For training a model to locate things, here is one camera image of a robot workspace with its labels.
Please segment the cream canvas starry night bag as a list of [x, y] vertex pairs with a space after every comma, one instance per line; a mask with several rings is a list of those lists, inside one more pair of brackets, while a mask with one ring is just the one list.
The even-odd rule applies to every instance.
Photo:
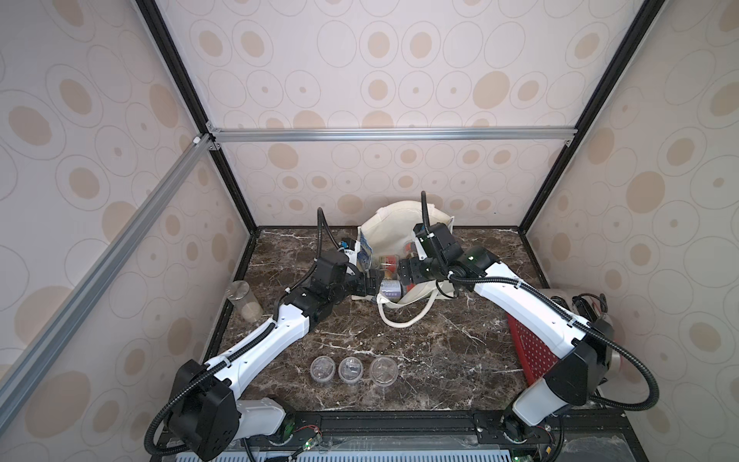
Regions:
[[[423, 221], [421, 202], [403, 200], [382, 207], [358, 227], [358, 243], [354, 246], [350, 261], [364, 271], [379, 270], [385, 281], [390, 280], [400, 287], [398, 298], [382, 291], [375, 297], [383, 323], [392, 328], [407, 328], [415, 325], [430, 311], [437, 300], [450, 300], [453, 286], [446, 279], [434, 281], [402, 282], [400, 260], [412, 255], [425, 259], [426, 251], [417, 243], [414, 227]], [[417, 301], [426, 304], [418, 315], [400, 323], [386, 316], [387, 309], [400, 309]]]

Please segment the clear seed jar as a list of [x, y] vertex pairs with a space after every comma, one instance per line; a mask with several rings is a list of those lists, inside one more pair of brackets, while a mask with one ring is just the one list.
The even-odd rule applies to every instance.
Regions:
[[339, 364], [338, 374], [343, 383], [355, 385], [359, 383], [363, 377], [363, 363], [357, 357], [346, 357]]
[[327, 384], [331, 382], [336, 373], [336, 363], [329, 356], [317, 357], [310, 366], [310, 375], [313, 381], [319, 384]]
[[387, 356], [380, 356], [375, 358], [375, 360], [371, 362], [369, 372], [369, 375], [371, 376], [371, 381], [375, 385], [381, 387], [388, 387], [393, 385], [398, 379], [398, 374], [400, 373], [400, 371], [398, 370], [398, 363], [396, 363], [394, 359]]

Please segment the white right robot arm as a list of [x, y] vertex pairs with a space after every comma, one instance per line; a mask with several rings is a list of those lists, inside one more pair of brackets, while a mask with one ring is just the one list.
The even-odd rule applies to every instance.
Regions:
[[[568, 406], [594, 402], [630, 412], [656, 406], [660, 391], [654, 374], [614, 341], [606, 319], [589, 321], [565, 309], [517, 277], [483, 246], [463, 249], [446, 224], [431, 222], [425, 194], [421, 196], [421, 220], [413, 232], [421, 256], [409, 263], [412, 283], [448, 282], [490, 300], [535, 334], [558, 359], [504, 410], [500, 428], [510, 440], [527, 439], [533, 427]], [[649, 393], [644, 400], [616, 402], [598, 396], [614, 355], [631, 363], [645, 379]]]

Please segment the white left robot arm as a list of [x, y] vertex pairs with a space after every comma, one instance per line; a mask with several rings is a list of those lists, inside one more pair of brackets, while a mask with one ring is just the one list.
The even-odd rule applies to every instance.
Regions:
[[144, 448], [164, 457], [193, 452], [210, 461], [235, 440], [281, 429], [287, 412], [274, 400], [244, 402], [244, 391], [279, 354], [313, 331], [351, 296], [373, 298], [381, 271], [371, 269], [363, 234], [318, 248], [309, 271], [289, 287], [271, 317], [232, 348], [176, 373], [169, 402], [144, 435]]

